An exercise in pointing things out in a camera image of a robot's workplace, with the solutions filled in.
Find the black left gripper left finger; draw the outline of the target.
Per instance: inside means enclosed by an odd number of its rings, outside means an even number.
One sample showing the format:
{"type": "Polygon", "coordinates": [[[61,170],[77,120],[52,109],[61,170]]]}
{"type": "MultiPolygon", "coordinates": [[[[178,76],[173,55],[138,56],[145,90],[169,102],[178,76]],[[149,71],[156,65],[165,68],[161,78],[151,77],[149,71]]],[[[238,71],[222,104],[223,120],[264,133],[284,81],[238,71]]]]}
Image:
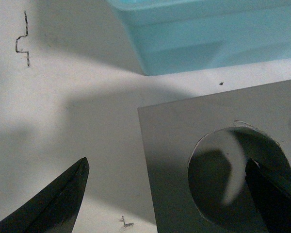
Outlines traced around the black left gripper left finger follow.
{"type": "Polygon", "coordinates": [[[71,233],[89,175],[81,158],[29,201],[0,221],[0,233],[71,233]]]}

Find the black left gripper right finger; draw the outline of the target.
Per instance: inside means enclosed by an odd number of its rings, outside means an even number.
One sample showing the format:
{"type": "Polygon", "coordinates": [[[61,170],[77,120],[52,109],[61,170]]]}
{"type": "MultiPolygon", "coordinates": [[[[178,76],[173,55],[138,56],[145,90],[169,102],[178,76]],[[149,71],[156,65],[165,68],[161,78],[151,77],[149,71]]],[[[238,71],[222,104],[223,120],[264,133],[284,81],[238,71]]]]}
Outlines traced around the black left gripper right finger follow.
{"type": "Polygon", "coordinates": [[[249,159],[245,180],[270,233],[291,233],[291,181],[249,159]]]}

